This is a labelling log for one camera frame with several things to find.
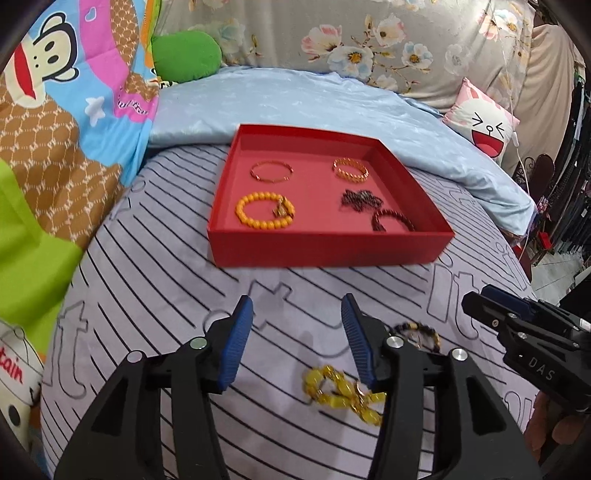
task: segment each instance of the floor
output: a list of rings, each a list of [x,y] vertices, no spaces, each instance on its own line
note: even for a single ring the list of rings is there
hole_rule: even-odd
[[[579,255],[547,254],[532,268],[531,287],[540,300],[557,305],[582,268],[583,260]]]

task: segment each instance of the light blue blanket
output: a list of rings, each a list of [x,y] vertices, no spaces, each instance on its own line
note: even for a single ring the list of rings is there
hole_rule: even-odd
[[[164,89],[150,147],[228,144],[239,124],[321,128],[380,139],[407,167],[463,185],[495,224],[525,235],[531,198],[436,111],[336,73],[231,67]]]

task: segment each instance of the green fabric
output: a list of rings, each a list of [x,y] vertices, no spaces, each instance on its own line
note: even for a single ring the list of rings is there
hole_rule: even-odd
[[[216,41],[199,30],[152,38],[156,72],[169,82],[189,82],[219,70],[222,51]]]
[[[38,353],[47,351],[82,254],[74,243],[42,230],[0,159],[0,318],[20,325]]]

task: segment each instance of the yellow beaded bracelet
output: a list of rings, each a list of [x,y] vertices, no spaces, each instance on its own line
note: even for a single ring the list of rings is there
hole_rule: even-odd
[[[273,215],[275,220],[255,220],[244,213],[244,206],[247,203],[254,202],[256,200],[273,200],[277,202],[277,207],[273,209]],[[293,204],[286,199],[283,195],[271,192],[255,192],[249,195],[245,195],[236,204],[236,216],[246,226],[261,229],[261,230],[273,230],[275,228],[285,228],[291,225],[294,221],[294,215],[296,209]]]
[[[335,392],[325,393],[320,389],[325,380],[331,380],[335,384]],[[382,415],[370,407],[373,403],[386,401],[386,394],[363,393],[359,384],[348,381],[343,374],[330,365],[322,368],[308,370],[304,376],[304,392],[320,405],[328,405],[331,408],[350,408],[361,420],[370,425],[379,427],[382,424]]]

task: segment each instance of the cable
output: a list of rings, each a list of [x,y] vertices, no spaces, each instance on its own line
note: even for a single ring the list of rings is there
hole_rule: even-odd
[[[496,26],[496,19],[494,17],[495,17],[495,14],[493,13],[493,22]],[[505,57],[505,49],[503,48],[502,40],[499,42],[499,44],[501,45],[501,53],[503,54],[503,62],[505,63],[505,75],[507,75],[507,85],[509,86],[509,67],[507,66],[507,58]],[[509,93],[509,106],[511,108],[511,123],[512,123],[512,127],[513,127],[512,140],[513,140],[513,144],[515,145],[515,151],[517,152],[517,159],[519,160],[519,163],[521,164],[521,168],[523,168],[523,176],[525,179],[525,189],[527,191],[527,195],[531,198],[530,184],[527,180],[527,172],[525,171],[525,164],[521,160],[521,155],[519,155],[519,139],[517,138],[517,132],[515,131],[515,115],[514,115],[514,109],[513,109],[513,91],[512,91],[512,89],[509,90],[509,88],[507,87],[507,93]],[[518,258],[519,261],[521,261],[521,257],[523,257],[523,254],[525,253],[525,249],[527,247],[527,242],[529,242],[529,241],[530,241],[530,226],[528,225],[527,234],[525,236],[525,243],[524,243],[523,249],[521,250],[521,255],[519,255],[519,258]]]

